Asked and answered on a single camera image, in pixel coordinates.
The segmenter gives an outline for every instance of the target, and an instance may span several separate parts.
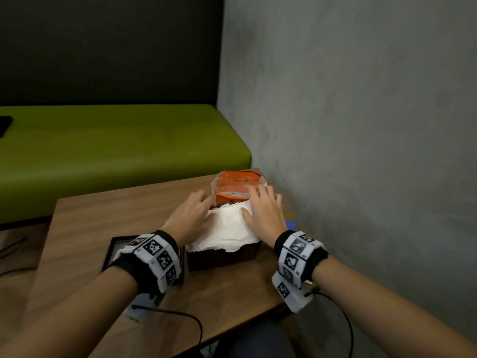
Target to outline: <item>black cable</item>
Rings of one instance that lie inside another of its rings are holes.
[[[175,310],[165,310],[165,309],[154,309],[154,308],[148,308],[148,307],[142,307],[140,305],[131,305],[131,308],[133,309],[143,309],[143,310],[148,310],[150,312],[157,312],[157,313],[166,313],[166,314],[174,314],[174,315],[181,315],[181,316],[187,316],[188,318],[194,319],[198,324],[200,328],[200,338],[199,338],[199,345],[202,343],[202,333],[204,332],[204,328],[202,327],[202,323],[200,322],[199,318],[192,314],[187,314],[187,313],[182,313],[182,312],[176,312]]]
[[[313,294],[317,294],[317,295],[323,295],[325,298],[329,299],[330,301],[332,301],[337,307],[338,304],[335,303],[335,301],[333,299],[331,299],[328,295],[326,294],[323,294],[323,293],[320,293],[318,291],[311,291],[310,293],[313,293]],[[346,318],[346,321],[348,322],[348,326],[350,327],[350,335],[351,335],[351,344],[350,344],[350,353],[348,355],[348,358],[351,358],[351,356],[353,355],[353,348],[355,347],[355,335],[353,334],[353,327],[351,325],[351,322],[348,318],[348,316],[346,315],[345,312],[343,312],[343,309],[340,308],[341,312],[343,313],[344,317]]]
[[[9,273],[11,273],[11,272],[16,272],[16,271],[28,271],[28,270],[36,270],[36,269],[38,269],[38,268],[35,267],[35,266],[28,266],[28,267],[20,268],[20,269],[7,270],[7,271],[4,271],[4,272],[0,273],[0,277],[3,276],[3,275],[9,274]]]
[[[5,254],[3,256],[0,256],[0,259],[3,259],[4,257],[7,257],[7,256],[10,256],[12,255],[16,250],[19,249],[19,247],[27,240],[28,236],[25,236],[24,238],[18,240],[18,241],[15,241],[14,243],[11,243],[10,245],[8,245],[7,247],[4,247],[3,249],[0,250],[0,254],[3,253],[4,251],[8,250],[9,248],[13,247],[13,246],[17,246],[15,249],[13,249],[13,251],[10,251],[8,254]]]

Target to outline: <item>floor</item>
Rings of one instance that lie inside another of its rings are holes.
[[[5,272],[39,265],[49,226],[49,223],[42,223],[0,231],[0,250],[27,237],[23,243],[0,254],[0,346],[21,329],[22,315],[36,275],[35,270]],[[281,324],[297,357],[311,357],[295,316],[288,316]]]

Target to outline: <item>table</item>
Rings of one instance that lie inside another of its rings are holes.
[[[160,228],[191,192],[209,192],[214,177],[59,199],[28,299],[25,324],[99,274],[111,237]],[[286,207],[285,218],[293,219]],[[262,244],[253,261],[186,272],[183,286],[171,287],[160,307],[197,316],[204,326],[203,341],[207,341],[283,304],[271,284],[276,265],[273,251]],[[144,324],[120,316],[91,357],[168,358],[198,343],[199,327],[194,320],[151,314]]]

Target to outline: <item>green bench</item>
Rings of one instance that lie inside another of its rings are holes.
[[[0,223],[53,213],[58,198],[250,167],[205,104],[0,107]]]

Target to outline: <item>stack of tissue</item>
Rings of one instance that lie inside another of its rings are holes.
[[[259,242],[257,236],[247,227],[241,208],[246,208],[252,214],[249,200],[210,210],[209,213],[216,214],[212,229],[196,242],[187,245],[187,251],[193,253],[224,249],[227,253],[233,253],[243,245]]]

